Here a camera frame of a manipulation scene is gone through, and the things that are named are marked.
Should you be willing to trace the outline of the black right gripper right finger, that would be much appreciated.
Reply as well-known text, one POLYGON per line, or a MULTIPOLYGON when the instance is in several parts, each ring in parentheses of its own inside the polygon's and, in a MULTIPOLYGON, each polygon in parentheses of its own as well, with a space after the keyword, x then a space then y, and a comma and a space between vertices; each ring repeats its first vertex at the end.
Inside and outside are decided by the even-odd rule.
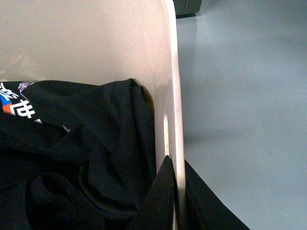
POLYGON ((187 224, 189 230, 248 230, 185 161, 187 224))

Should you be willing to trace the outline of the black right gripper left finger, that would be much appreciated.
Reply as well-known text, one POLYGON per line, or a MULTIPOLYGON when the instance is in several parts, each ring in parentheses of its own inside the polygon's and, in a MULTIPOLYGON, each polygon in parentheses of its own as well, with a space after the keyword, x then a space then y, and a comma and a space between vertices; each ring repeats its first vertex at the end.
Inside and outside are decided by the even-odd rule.
POLYGON ((144 203, 129 230, 171 230, 174 219, 175 173, 172 160, 165 156, 144 203))

